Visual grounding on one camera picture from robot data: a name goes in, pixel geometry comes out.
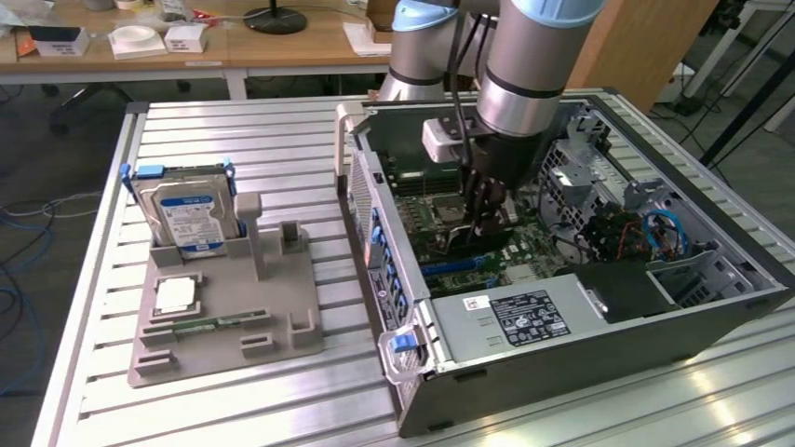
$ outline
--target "hard drive label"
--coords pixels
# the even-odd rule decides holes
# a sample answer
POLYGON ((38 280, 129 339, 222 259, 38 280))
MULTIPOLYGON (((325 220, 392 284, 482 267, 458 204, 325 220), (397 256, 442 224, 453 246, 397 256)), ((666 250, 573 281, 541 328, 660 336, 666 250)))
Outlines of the hard drive label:
POLYGON ((490 305, 498 327, 513 346, 528 345, 570 333, 546 291, 492 299, 490 305))
POLYGON ((172 230, 173 244, 188 257, 201 257, 224 244, 218 220, 210 216, 212 196, 172 197, 160 200, 162 214, 172 230))

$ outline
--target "wooden desk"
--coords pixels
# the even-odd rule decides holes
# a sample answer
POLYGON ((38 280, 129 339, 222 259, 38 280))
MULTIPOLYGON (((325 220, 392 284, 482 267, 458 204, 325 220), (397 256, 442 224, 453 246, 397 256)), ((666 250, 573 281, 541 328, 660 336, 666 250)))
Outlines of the wooden desk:
MULTIPOLYGON (((192 0, 196 8, 216 14, 224 14, 225 3, 224 0, 192 0)), ((42 58, 36 52, 17 58, 17 62, 9 67, 4 65, 0 67, 1 70, 26 73, 46 72, 52 71, 53 66, 64 72, 180 69, 196 66, 197 61, 200 62, 198 65, 228 65, 226 35, 225 29, 220 26, 213 26, 206 30, 208 48, 204 53, 169 53, 161 56, 116 61, 106 35, 116 29, 116 23, 130 20, 134 13, 118 9, 101 12, 89 11, 82 7, 80 0, 58 0, 54 5, 54 12, 62 24, 81 26, 88 30, 88 33, 98 35, 90 40, 85 55, 78 58, 42 58)))
MULTIPOLYGON (((253 33, 236 25, 228 30, 228 58, 233 67, 313 66, 313 65, 372 65, 388 63, 388 58, 360 58, 352 52, 342 23, 362 23, 354 17, 318 8, 301 8, 322 4, 362 16, 361 9, 350 7, 342 0, 292 0, 289 6, 306 16, 309 25, 296 34, 269 35, 253 33)), ((228 3, 228 14, 241 16, 261 7, 262 0, 237 0, 228 3)))
MULTIPOLYGON (((190 0, 192 7, 225 16, 241 16, 265 3, 264 0, 190 0)), ((229 98, 244 100, 244 80, 249 76, 384 73, 388 58, 358 58, 348 44, 341 23, 360 20, 330 10, 300 8, 317 4, 356 15, 362 13, 344 0, 293 0, 289 5, 309 19, 306 30, 297 34, 258 34, 245 28, 241 20, 228 20, 208 29, 208 48, 201 54, 172 53, 116 61, 104 35, 113 31, 118 20, 130 19, 134 13, 116 9, 94 12, 82 7, 80 0, 58 0, 54 10, 62 23, 85 27, 98 37, 92 39, 80 58, 42 58, 37 53, 17 58, 20 32, 0 39, 0 84, 222 78, 229 98)))

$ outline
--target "aluminum extrusion table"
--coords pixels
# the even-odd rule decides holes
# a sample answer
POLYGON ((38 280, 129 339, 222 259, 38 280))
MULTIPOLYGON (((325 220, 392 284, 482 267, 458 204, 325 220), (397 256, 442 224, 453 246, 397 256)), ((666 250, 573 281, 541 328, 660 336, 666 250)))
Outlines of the aluminum extrusion table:
MULTIPOLYGON (((767 221, 761 227, 751 221, 755 211, 628 102, 598 94, 795 269, 792 242, 767 221)), ((126 114, 33 444, 795 445, 793 303, 680 364, 433 435, 394 436, 332 175, 334 105, 362 99, 160 103, 126 114), (132 389, 125 372, 150 232, 117 167, 193 165, 224 156, 237 165, 238 190, 261 193, 260 229, 296 219, 309 232, 326 348, 302 359, 132 389)), ((616 140, 610 151, 636 178, 653 177, 632 148, 616 140)))

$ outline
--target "blue network cable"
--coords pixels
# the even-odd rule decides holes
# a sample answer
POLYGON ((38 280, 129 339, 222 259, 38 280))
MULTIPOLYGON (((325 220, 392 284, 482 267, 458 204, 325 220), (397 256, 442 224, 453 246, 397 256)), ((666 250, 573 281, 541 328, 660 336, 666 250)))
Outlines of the blue network cable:
POLYGON ((0 216, 0 221, 4 222, 5 224, 10 225, 13 228, 18 228, 20 230, 34 230, 34 231, 42 232, 45 234, 45 241, 41 244, 38 251, 36 251, 36 254, 33 254, 28 259, 25 259, 16 266, 6 267, 8 272, 13 273, 13 272, 18 272, 28 265, 33 264, 38 260, 38 258, 41 258, 41 256, 45 254, 45 251, 49 249, 49 246, 52 245, 53 234, 52 234, 52 231, 49 231, 42 226, 21 225, 20 223, 10 221, 1 216, 0 216))
POLYGON ((650 210, 642 215, 641 229, 642 229, 642 233, 645 234, 645 240, 648 240, 648 243, 650 244, 650 246, 657 250, 660 249, 658 243, 654 240, 654 236, 650 233, 650 227, 648 226, 648 221, 649 221, 648 218, 653 217, 653 216, 661 216, 670 221, 670 223, 673 224, 673 227, 676 228, 678 240, 681 241, 681 254, 686 253, 688 240, 686 240, 686 235, 684 234, 684 227, 681 226, 678 217, 676 217, 676 215, 668 210, 650 210))
POLYGON ((0 389, 0 397, 2 397, 9 391, 12 391, 13 388, 21 385, 41 370, 41 366, 45 360, 45 338, 41 330, 41 325, 38 324, 38 317, 36 316, 36 310, 33 309, 32 302, 16 289, 12 289, 9 287, 0 287, 0 290, 13 294, 13 296, 20 300, 20 306, 26 311, 26 319, 29 320, 30 326, 36 331, 36 338, 38 339, 38 349, 36 352, 36 360, 33 360, 33 365, 22 375, 20 375, 13 381, 10 381, 10 383, 6 386, 2 387, 2 389, 0 389))

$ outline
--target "white box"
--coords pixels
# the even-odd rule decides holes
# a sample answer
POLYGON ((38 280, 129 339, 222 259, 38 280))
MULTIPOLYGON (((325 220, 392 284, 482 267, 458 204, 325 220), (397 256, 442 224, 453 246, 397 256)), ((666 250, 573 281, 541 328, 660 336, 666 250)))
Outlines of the white box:
POLYGON ((670 75, 670 79, 668 79, 668 84, 658 93, 657 102, 673 102, 681 94, 681 86, 686 87, 686 83, 690 82, 694 74, 693 69, 680 63, 670 75))
POLYGON ((208 44, 205 25, 172 26, 165 33, 165 48, 170 53, 202 53, 208 44))
POLYGON ((162 39, 157 33, 137 42, 125 42, 113 36, 116 31, 108 34, 108 40, 110 41, 110 49, 113 50, 113 57, 117 61, 132 58, 145 58, 148 56, 158 56, 160 54, 168 54, 165 45, 162 45, 162 39))
MULTIPOLYGON (((36 28, 50 28, 49 31, 54 30, 54 27, 36 27, 36 28)), ((80 31, 76 32, 76 36, 73 37, 74 40, 34 40, 36 38, 48 39, 48 37, 41 36, 41 33, 30 32, 30 36, 33 37, 33 42, 36 43, 36 48, 38 49, 38 54, 42 57, 78 57, 85 54, 85 50, 88 49, 88 44, 90 42, 90 38, 88 37, 88 32, 85 28, 80 28, 80 31)))

